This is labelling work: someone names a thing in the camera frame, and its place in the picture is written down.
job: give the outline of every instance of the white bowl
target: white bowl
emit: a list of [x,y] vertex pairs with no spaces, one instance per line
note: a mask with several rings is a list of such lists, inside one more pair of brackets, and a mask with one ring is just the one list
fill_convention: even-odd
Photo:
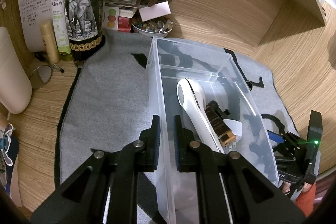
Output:
[[172,30],[170,29],[168,32],[147,32],[147,31],[139,29],[138,27],[135,27],[133,24],[132,24],[132,27],[135,33],[142,33],[148,37],[166,37],[168,33]]

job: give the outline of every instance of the clear plastic container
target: clear plastic container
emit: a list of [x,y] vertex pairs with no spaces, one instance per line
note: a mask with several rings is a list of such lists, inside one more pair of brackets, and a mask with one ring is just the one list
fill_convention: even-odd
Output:
[[198,138],[177,98],[176,87],[182,78],[197,81],[207,104],[215,100],[222,110],[229,110],[229,119],[242,123],[242,137],[233,150],[278,184],[275,158],[261,115],[231,55],[223,48],[154,37],[147,72],[151,115],[158,114],[161,122],[159,164],[155,171],[157,202],[168,224],[199,223],[195,173],[179,173],[175,163],[174,115],[181,115],[183,126]]

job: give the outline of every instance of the metal screw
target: metal screw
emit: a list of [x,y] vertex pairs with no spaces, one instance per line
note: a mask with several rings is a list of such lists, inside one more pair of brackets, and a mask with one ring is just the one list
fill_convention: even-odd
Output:
[[99,150],[99,151],[96,151],[93,155],[96,159],[101,159],[102,157],[104,157],[104,152]]
[[198,141],[192,141],[189,143],[192,148],[198,148],[201,144]]
[[137,148],[142,147],[143,146],[143,141],[137,140],[133,143],[133,145]]
[[229,153],[230,157],[233,158],[234,160],[239,159],[240,158],[240,154],[236,151],[232,151]]

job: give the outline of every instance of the orange sleeve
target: orange sleeve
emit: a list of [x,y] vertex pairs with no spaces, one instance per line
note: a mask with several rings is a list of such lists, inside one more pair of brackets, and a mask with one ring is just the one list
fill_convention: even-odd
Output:
[[316,183],[306,193],[301,193],[295,201],[295,204],[303,211],[305,216],[309,216],[314,208],[314,199],[316,192]]

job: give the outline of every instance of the gray cloth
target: gray cloth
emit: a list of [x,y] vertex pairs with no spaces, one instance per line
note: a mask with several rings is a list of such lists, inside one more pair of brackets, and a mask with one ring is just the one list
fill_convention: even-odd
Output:
[[[121,150],[151,126],[146,61],[132,54],[148,57],[152,39],[123,32],[105,36],[105,45],[85,63],[63,119],[59,136],[60,182],[90,157],[91,148]],[[276,133],[286,130],[297,134],[274,88],[272,72],[250,57],[230,54],[236,58],[245,78],[258,83],[253,83],[251,93],[266,128]],[[138,201],[141,207],[138,223],[158,223],[153,221],[157,203],[152,174],[142,174],[139,179],[139,198],[145,197],[142,204]]]

